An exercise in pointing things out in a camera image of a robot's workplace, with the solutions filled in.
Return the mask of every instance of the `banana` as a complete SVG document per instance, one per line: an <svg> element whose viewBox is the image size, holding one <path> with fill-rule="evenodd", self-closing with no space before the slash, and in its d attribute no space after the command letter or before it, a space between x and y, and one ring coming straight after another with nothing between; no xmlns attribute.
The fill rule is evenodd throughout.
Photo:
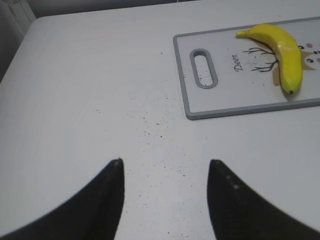
<svg viewBox="0 0 320 240"><path fill-rule="evenodd" d="M288 94L293 94L301 87L303 79L301 51L288 32L275 25L259 24L250 30L238 31L236 35L258 40L272 48L280 67L281 86Z"/></svg>

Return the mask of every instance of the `white table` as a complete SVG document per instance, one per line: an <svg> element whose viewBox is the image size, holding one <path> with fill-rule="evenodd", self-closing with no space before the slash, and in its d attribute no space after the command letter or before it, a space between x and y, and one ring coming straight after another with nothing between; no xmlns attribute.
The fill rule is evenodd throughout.
<svg viewBox="0 0 320 240"><path fill-rule="evenodd" d="M116 240L214 239L212 158L320 230L320 107L188 120L173 48L176 34L319 9L318 0L201 0L38 19L0 84L0 236L117 157L126 191Z"/></svg>

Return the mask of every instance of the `banana tip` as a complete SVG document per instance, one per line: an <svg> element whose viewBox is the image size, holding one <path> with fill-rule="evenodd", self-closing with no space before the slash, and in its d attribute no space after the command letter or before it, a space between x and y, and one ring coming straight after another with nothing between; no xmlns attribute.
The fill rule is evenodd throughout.
<svg viewBox="0 0 320 240"><path fill-rule="evenodd" d="M237 31L236 36L237 37L246 37L247 33L248 33L248 31Z"/></svg>

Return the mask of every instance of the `cutting board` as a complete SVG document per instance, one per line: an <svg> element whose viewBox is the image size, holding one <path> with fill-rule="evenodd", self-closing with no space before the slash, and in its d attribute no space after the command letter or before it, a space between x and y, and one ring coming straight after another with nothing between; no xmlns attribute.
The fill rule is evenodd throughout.
<svg viewBox="0 0 320 240"><path fill-rule="evenodd" d="M287 94L279 66L266 45L237 38L242 26L174 36L185 115L190 120L320 105L320 17L274 22L289 32L302 53L303 82Z"/></svg>

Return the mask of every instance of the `cutting board handle hole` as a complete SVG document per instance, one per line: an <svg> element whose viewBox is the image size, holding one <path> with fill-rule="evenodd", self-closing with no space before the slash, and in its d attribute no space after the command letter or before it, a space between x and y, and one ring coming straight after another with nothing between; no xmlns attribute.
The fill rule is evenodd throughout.
<svg viewBox="0 0 320 240"><path fill-rule="evenodd" d="M202 89L212 89L218 84L218 77L210 53L195 49L190 54L195 83Z"/></svg>

